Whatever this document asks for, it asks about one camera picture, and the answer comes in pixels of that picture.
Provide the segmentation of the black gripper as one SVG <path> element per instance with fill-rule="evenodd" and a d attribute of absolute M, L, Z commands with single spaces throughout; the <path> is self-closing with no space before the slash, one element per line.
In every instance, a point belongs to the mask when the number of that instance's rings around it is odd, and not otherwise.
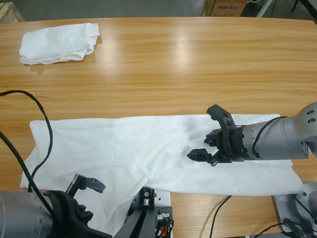
<path fill-rule="evenodd" d="M 49 190 L 45 196 L 50 200 L 56 220 L 48 235 L 49 238 L 110 238 L 106 234 L 88 227 L 93 213 L 86 210 L 84 205 L 79 205 L 74 199 L 78 190 L 90 188 L 98 193 L 103 193 L 106 186 L 96 178 L 88 178 L 76 174 L 65 192 Z"/>
<path fill-rule="evenodd" d="M 216 147 L 218 151 L 212 155 L 206 149 L 193 149 L 187 157 L 192 161 L 207 162 L 211 166 L 250 160 L 248 149 L 243 144 L 245 126 L 236 126 L 231 114 L 217 104 L 209 107 L 207 114 L 219 123 L 220 129 L 207 134 L 204 142 L 210 147 Z"/>

